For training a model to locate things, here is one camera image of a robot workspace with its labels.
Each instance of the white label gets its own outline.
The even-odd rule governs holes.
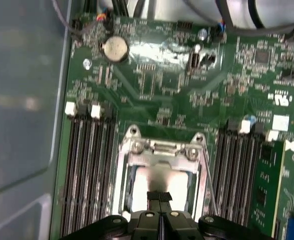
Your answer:
[[[274,115],[272,120],[272,129],[276,131],[288,131],[289,116]]]
[[[287,150],[291,150],[292,152],[294,152],[294,141],[285,141],[285,151]]]
[[[289,103],[292,102],[292,96],[288,96],[285,94],[273,94],[268,93],[267,99],[274,100],[276,106],[287,107]]]

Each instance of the gray cable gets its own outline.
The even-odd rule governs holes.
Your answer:
[[[219,21],[214,20],[210,17],[207,16],[206,13],[204,13],[202,10],[200,10],[199,8],[197,8],[190,0],[183,0],[183,2],[191,9],[193,10],[199,17],[201,17],[202,19],[206,20],[207,22],[216,25],[217,23],[219,23]]]
[[[205,165],[206,165],[206,171],[207,171],[207,178],[208,178],[208,185],[209,185],[209,190],[210,190],[210,195],[211,195],[211,202],[213,206],[213,211],[215,215],[218,215],[218,210],[217,210],[217,204],[215,200],[215,193],[213,191],[213,186],[212,186],[212,179],[211,179],[211,174],[210,174],[210,168],[209,168],[209,159],[207,157],[207,149],[205,149],[203,152],[204,158],[205,158]]]
[[[71,27],[69,25],[69,23],[65,20],[65,18],[63,17],[63,14],[61,12],[61,9],[58,5],[57,0],[51,0],[53,8],[55,9],[58,18],[60,20],[60,22],[63,24],[63,26],[65,26],[71,33],[73,34],[77,34],[77,35],[82,35],[85,34],[87,32],[89,32],[98,22],[97,21],[93,21],[91,23],[89,23],[89,25],[87,25],[85,28],[83,28],[82,30],[76,30],[73,27]]]

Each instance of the black cable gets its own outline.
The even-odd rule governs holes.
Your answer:
[[[98,21],[92,21],[91,23],[89,23],[82,30],[76,30],[73,27],[71,27],[69,25],[69,23],[67,22],[67,20],[65,20],[65,18],[63,17],[63,14],[62,14],[61,9],[60,9],[60,7],[59,7],[59,5],[57,3],[57,0],[51,0],[51,2],[52,2],[52,5],[53,5],[54,10],[57,13],[57,16],[58,16],[60,22],[63,24],[63,26],[65,28],[67,28],[73,34],[76,34],[76,35],[85,34],[85,33],[89,32],[98,23]]]
[[[133,11],[134,18],[140,18],[142,15],[143,7],[145,5],[145,0],[138,0],[135,6],[135,10]]]
[[[207,14],[205,12],[203,12],[202,10],[196,8],[196,6],[190,1],[190,0],[183,0],[183,2],[191,9],[193,10],[199,17],[201,17],[202,19],[206,20],[207,22],[216,25],[217,23],[219,23],[219,21],[216,21],[215,19],[212,19],[210,17],[207,16]]]
[[[119,6],[118,0],[112,0],[112,6],[113,6],[113,11],[115,12],[115,15],[121,16],[121,9]]]
[[[261,29],[237,28],[232,24],[227,1],[226,0],[215,0],[215,1],[220,11],[220,14],[222,16],[222,19],[224,20],[226,24],[228,31],[234,34],[241,35],[241,36],[248,36],[248,37],[259,37],[259,36],[263,36],[267,34],[278,34],[283,32],[290,32],[294,29],[294,23],[287,24],[284,26],[276,26],[276,27],[261,28]]]
[[[119,6],[122,12],[122,15],[125,17],[129,16],[128,8],[127,8],[127,3],[126,0],[118,0],[119,1]]]
[[[260,17],[257,11],[256,0],[248,0],[248,11],[255,27],[257,29],[264,29],[265,27],[262,21],[260,20]]]

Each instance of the screw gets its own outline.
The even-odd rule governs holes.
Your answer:
[[[205,217],[205,221],[206,222],[209,222],[209,223],[213,223],[213,218],[212,217],[210,217],[210,216],[207,216],[207,217]]]
[[[190,148],[188,151],[187,151],[187,158],[190,160],[190,161],[196,161],[197,160],[197,157],[198,157],[198,151],[194,148]]]
[[[134,154],[139,154],[143,151],[143,145],[136,141],[132,144],[132,148],[131,148],[131,152],[133,152]]]
[[[177,216],[179,216],[179,213],[176,212],[176,211],[172,211],[172,212],[170,213],[170,215],[172,215],[173,217],[177,217]]]
[[[89,59],[84,59],[83,63],[82,63],[83,67],[85,68],[85,70],[89,70],[92,66],[92,62]]]
[[[198,38],[200,41],[205,41],[208,37],[208,32],[206,29],[202,28],[199,32],[198,32]]]

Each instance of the chip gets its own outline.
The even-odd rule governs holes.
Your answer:
[[[255,56],[256,64],[268,64],[269,63],[269,52],[266,50],[257,49]]]
[[[233,85],[228,85],[228,86],[227,86],[227,93],[228,93],[229,95],[233,95],[233,94],[235,94],[235,93],[236,93],[236,87],[233,86]]]

